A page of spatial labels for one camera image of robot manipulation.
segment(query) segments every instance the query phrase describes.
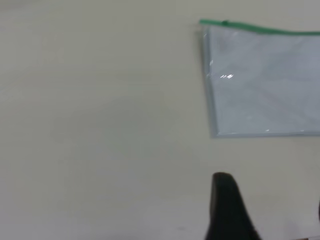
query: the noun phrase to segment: white surface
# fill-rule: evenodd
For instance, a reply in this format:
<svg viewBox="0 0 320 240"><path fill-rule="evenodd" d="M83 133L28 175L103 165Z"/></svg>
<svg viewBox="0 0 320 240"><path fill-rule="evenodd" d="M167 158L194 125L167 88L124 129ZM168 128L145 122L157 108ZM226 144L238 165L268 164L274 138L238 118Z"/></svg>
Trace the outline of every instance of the white surface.
<svg viewBox="0 0 320 240"><path fill-rule="evenodd" d="M205 29L218 136L320 135L320 36Z"/></svg>
<svg viewBox="0 0 320 240"><path fill-rule="evenodd" d="M320 138L211 139L196 25L319 30L318 10L1 1L1 239L203 239L217 171L237 179L263 239L320 235Z"/></svg>

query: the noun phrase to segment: black plastic object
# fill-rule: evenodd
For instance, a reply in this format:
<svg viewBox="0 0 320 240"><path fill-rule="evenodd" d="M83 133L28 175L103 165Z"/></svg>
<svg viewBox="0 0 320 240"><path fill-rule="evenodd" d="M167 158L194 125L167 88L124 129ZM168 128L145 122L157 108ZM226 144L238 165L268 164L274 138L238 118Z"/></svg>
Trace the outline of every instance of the black plastic object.
<svg viewBox="0 0 320 240"><path fill-rule="evenodd" d="M232 175L212 177L210 225L205 240L261 240L248 216Z"/></svg>

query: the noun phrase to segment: plastic pouch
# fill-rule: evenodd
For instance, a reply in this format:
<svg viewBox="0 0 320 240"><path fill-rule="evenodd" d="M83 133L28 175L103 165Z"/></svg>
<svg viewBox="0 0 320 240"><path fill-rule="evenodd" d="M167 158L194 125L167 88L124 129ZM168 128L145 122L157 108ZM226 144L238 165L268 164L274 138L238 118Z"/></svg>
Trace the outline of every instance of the plastic pouch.
<svg viewBox="0 0 320 240"><path fill-rule="evenodd" d="M320 32L200 23L216 136L320 134Z"/></svg>

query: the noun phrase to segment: white table surface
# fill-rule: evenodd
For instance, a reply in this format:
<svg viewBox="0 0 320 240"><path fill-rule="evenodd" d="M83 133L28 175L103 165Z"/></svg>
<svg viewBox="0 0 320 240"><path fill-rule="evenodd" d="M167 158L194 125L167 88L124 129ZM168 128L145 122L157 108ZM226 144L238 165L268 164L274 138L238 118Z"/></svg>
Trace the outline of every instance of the white table surface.
<svg viewBox="0 0 320 240"><path fill-rule="evenodd" d="M316 0L1 0L3 240L201 240L232 173L264 240L320 235L320 137L212 139L200 18L320 30Z"/></svg>

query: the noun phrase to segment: green zipper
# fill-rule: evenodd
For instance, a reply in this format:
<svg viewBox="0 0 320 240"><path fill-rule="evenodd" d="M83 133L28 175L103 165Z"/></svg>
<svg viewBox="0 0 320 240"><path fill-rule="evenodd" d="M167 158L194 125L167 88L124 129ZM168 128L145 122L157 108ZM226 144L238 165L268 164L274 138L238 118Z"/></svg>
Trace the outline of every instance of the green zipper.
<svg viewBox="0 0 320 240"><path fill-rule="evenodd" d="M305 35L305 36L320 36L320 31L289 31L289 30L281 30L263 26L256 26L243 22L230 22L228 20L218 21L218 20L210 20L210 19L201 19L199 21L202 25L216 25L227 28L241 29L245 31L255 32L258 34L280 34L280 35Z"/></svg>

